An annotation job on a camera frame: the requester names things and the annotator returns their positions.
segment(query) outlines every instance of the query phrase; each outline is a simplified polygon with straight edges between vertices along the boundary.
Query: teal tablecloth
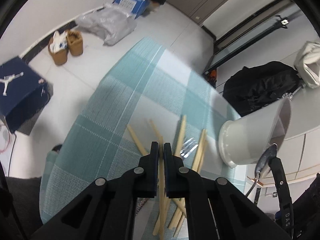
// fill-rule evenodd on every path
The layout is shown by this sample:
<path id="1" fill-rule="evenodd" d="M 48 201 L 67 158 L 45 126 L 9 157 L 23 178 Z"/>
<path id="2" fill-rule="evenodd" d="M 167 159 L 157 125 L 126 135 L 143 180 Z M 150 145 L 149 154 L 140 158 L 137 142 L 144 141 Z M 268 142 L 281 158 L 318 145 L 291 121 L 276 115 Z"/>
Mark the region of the teal tablecloth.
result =
<path id="1" fill-rule="evenodd" d="M 170 142 L 174 150 L 182 115 L 187 116 L 185 139 L 199 140 L 201 130 L 208 130 L 201 175 L 211 179 L 224 176 L 243 191 L 245 166 L 230 169 L 217 151 L 221 126 L 240 116 L 202 77 L 164 47 L 144 38 L 101 80 L 59 155 L 49 153 L 40 192 L 42 221 L 46 223 L 96 178 L 114 179 L 137 166 L 141 154 L 127 124 L 149 151 L 151 142 L 157 140 L 148 123 L 152 119 L 164 142 Z M 187 167 L 193 157 L 184 161 Z M 149 219 L 136 221 L 135 239 L 158 239 L 152 235 L 158 199 L 149 201 L 143 212 Z M 174 210 L 172 202 L 167 224 Z M 181 239 L 187 236 L 183 230 Z M 172 235 L 173 230 L 166 229 L 165 238 Z"/>

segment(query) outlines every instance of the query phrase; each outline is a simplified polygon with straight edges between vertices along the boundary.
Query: spoon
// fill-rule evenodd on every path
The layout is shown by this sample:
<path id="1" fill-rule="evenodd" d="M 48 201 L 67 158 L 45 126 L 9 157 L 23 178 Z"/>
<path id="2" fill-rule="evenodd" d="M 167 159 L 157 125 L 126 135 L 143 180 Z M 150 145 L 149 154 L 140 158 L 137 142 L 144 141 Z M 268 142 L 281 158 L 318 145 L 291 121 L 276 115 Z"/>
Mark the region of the spoon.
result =
<path id="1" fill-rule="evenodd" d="M 255 185 L 257 185 L 259 179 L 270 172 L 270 167 L 268 165 L 269 161 L 277 157 L 277 152 L 278 146 L 275 143 L 273 143 L 260 156 L 256 164 L 256 167 L 254 168 L 254 183 L 252 184 L 248 192 L 245 194 L 246 197 L 251 193 Z"/>

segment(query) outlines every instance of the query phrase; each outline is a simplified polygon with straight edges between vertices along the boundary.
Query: white cloth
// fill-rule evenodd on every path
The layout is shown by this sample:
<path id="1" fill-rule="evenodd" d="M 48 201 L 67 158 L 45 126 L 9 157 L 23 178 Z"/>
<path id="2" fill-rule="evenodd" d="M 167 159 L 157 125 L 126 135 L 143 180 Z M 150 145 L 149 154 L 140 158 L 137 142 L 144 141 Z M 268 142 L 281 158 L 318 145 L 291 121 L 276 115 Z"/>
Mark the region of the white cloth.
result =
<path id="1" fill-rule="evenodd" d="M 52 53 L 57 53 L 58 51 L 62 49 L 67 48 L 67 32 L 63 32 L 59 34 L 58 31 L 55 31 L 53 34 L 53 43 L 50 44 L 50 51 Z"/>
<path id="2" fill-rule="evenodd" d="M 320 41 L 307 41 L 298 52 L 294 66 L 308 87 L 319 87 Z"/>

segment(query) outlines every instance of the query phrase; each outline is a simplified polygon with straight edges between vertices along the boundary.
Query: white cup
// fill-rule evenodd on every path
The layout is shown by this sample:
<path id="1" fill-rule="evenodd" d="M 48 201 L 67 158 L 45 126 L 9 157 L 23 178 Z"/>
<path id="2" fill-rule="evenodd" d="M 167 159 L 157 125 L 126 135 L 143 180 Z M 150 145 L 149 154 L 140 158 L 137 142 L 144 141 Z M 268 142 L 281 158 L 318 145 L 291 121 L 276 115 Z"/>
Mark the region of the white cup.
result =
<path id="1" fill-rule="evenodd" d="M 256 163 L 271 143 L 278 150 L 291 117 L 290 100 L 281 98 L 235 121 L 226 121 L 219 133 L 219 153 L 232 168 Z"/>

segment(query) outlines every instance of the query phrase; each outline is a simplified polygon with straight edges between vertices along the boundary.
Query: tiled floor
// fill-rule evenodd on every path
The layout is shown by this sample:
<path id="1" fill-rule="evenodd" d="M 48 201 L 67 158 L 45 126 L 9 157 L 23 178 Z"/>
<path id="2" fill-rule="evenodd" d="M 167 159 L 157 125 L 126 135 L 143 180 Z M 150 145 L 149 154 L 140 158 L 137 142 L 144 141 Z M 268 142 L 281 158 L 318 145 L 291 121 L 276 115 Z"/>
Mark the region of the tiled floor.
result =
<path id="1" fill-rule="evenodd" d="M 137 21 L 137 28 L 111 47 L 103 46 L 103 40 L 95 35 L 83 32 L 83 55 L 69 54 L 67 63 L 61 67 L 53 63 L 46 48 L 30 62 L 35 71 L 53 83 L 54 95 L 30 136 L 17 132 L 10 176 L 42 175 L 47 152 L 64 141 L 99 81 L 142 38 L 153 38 L 202 73 L 212 55 L 213 40 L 198 25 L 168 4 Z"/>

